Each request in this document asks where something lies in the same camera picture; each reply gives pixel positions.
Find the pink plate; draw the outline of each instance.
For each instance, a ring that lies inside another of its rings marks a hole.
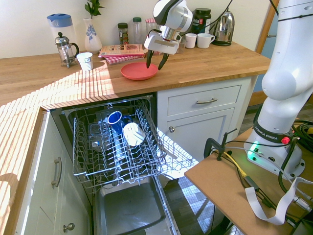
[[[125,65],[121,72],[124,77],[131,80],[147,80],[157,73],[157,66],[150,64],[147,69],[146,62],[137,62]]]

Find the green light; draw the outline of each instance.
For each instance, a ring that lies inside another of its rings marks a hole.
[[[254,144],[251,146],[250,151],[248,151],[248,156],[251,156],[255,150],[255,148],[258,146],[259,142],[255,141]]]

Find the wooden countertop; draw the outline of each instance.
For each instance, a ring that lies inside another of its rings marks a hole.
[[[235,140],[246,141],[252,129],[239,135]],[[243,147],[243,143],[232,142],[227,146]],[[306,163],[301,177],[312,181],[313,154],[301,147],[302,158]],[[246,152],[240,149],[227,149],[232,151],[232,157],[238,165],[250,176],[253,181],[270,197],[276,204],[284,192],[278,184],[278,176],[249,162]],[[245,189],[240,183],[236,168],[231,163],[222,159],[216,160],[214,153],[202,162],[185,172],[185,176],[212,202],[227,218],[245,235],[288,235],[292,232],[292,226],[285,222],[283,225],[273,225],[255,216],[246,198]],[[290,183],[284,180],[286,188]],[[299,184],[298,187],[308,195],[312,194],[312,185]],[[275,210],[262,205],[267,217],[275,215]],[[304,210],[292,203],[288,212],[302,217]]]
[[[94,69],[82,72],[79,65],[61,67],[58,54],[0,59],[0,235],[14,233],[43,109],[259,75],[269,59],[236,43],[186,49],[146,81],[124,78],[125,64],[94,57]]]

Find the dishwasher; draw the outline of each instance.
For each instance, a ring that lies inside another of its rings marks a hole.
[[[167,153],[151,117],[152,100],[146,95],[51,111],[71,151],[73,174],[92,195],[95,235],[180,234],[159,180]],[[108,124],[115,111],[144,131],[141,144],[128,145]]]

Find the butcher block countertop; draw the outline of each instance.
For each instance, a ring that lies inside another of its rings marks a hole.
[[[259,75],[269,59],[236,43],[186,49],[145,81],[123,77],[126,63],[110,66],[94,56],[93,64],[82,72],[61,67],[58,54],[0,59],[0,235],[15,233],[44,110]]]

